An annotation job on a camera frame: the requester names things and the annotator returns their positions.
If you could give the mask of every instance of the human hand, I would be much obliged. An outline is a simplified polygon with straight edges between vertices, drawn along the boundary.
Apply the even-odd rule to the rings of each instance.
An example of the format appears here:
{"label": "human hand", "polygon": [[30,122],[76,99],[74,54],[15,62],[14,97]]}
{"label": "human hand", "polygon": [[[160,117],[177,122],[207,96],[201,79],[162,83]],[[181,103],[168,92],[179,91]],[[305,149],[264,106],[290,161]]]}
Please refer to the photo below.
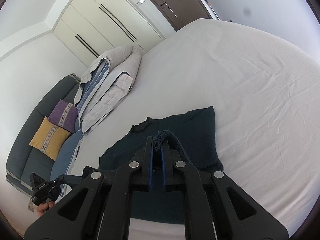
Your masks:
{"label": "human hand", "polygon": [[44,211],[48,208],[53,208],[55,205],[55,202],[50,201],[49,203],[42,203],[37,207],[37,214],[38,217],[41,217],[44,214]]}

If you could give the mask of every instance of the wooden door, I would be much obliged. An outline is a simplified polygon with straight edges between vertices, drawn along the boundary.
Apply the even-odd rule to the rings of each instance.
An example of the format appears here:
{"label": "wooden door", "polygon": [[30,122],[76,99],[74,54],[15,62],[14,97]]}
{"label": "wooden door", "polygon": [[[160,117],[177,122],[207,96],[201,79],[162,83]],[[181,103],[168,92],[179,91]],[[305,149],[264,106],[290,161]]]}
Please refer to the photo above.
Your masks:
{"label": "wooden door", "polygon": [[199,19],[212,19],[200,0],[151,0],[175,30]]}

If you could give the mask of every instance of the purple cushion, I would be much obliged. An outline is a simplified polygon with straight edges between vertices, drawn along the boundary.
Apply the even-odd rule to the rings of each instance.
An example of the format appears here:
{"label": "purple cushion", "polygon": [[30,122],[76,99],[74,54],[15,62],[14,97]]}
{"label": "purple cushion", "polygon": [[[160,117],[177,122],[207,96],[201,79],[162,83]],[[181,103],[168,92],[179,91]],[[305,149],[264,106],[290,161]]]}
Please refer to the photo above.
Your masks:
{"label": "purple cushion", "polygon": [[76,107],[60,99],[54,110],[48,117],[48,121],[71,132],[75,133],[75,123],[78,117]]}

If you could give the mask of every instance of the door handle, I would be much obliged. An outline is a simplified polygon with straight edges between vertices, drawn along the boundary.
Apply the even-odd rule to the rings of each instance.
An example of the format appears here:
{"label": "door handle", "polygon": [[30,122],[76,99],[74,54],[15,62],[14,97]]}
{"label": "door handle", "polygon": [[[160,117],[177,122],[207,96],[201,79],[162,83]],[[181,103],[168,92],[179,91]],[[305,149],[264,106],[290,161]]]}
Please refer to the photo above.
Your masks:
{"label": "door handle", "polygon": [[122,28],[121,28],[118,24],[117,24],[117,25],[118,25],[124,32],[126,32],[128,36],[129,36],[129,35],[131,36],[131,37],[130,37],[131,39],[133,38],[133,39],[137,40],[136,37],[122,24],[122,22],[119,21],[118,18],[117,18],[116,16],[114,16],[113,13],[110,12],[110,11],[107,9],[107,7],[105,7],[103,4],[101,4],[101,6],[103,7],[103,9],[102,9],[102,8],[100,8],[100,9],[103,10],[103,12],[104,12],[105,14],[107,14],[109,17],[110,17],[110,15],[111,15],[111,16],[122,26]]}
{"label": "door handle", "polygon": [[129,37],[129,39],[130,39],[132,42],[134,42],[134,40],[129,36],[129,34],[126,33],[126,32],[123,30],[123,28],[121,28],[120,25],[119,25],[114,19],[111,18],[111,16],[110,16],[109,14],[107,14],[100,6],[99,6],[99,8],[100,8],[101,11],[103,11],[116,25],[118,25],[118,27]]}
{"label": "door handle", "polygon": [[100,55],[77,33],[76,38],[97,58]]}

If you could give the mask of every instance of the bed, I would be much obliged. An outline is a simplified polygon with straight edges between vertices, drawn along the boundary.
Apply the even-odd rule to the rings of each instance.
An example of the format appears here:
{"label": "bed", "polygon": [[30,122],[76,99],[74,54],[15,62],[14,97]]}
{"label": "bed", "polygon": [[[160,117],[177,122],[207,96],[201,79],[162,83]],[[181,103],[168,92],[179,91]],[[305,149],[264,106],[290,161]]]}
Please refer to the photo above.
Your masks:
{"label": "bed", "polygon": [[[213,106],[224,172],[292,236],[320,194],[319,91],[320,66],[298,47],[247,26],[199,19],[142,57],[131,92],[83,138],[68,173],[97,168],[105,150],[148,116]],[[183,239],[184,227],[132,219],[129,234]]]}

